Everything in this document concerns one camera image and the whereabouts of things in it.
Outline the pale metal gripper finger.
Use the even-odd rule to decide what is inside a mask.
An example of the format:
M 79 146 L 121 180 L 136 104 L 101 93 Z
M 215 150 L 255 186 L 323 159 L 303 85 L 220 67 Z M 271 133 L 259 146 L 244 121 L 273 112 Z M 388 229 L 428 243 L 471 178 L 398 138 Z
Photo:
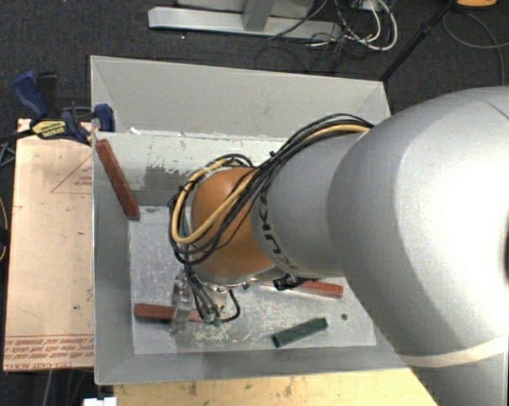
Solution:
M 176 280 L 173 286 L 172 306 L 175 308 L 191 308 L 194 293 L 187 280 Z
M 192 313 L 191 307 L 176 306 L 173 308 L 173 315 L 170 320 L 170 333 L 177 334 L 182 332 L 189 321 Z

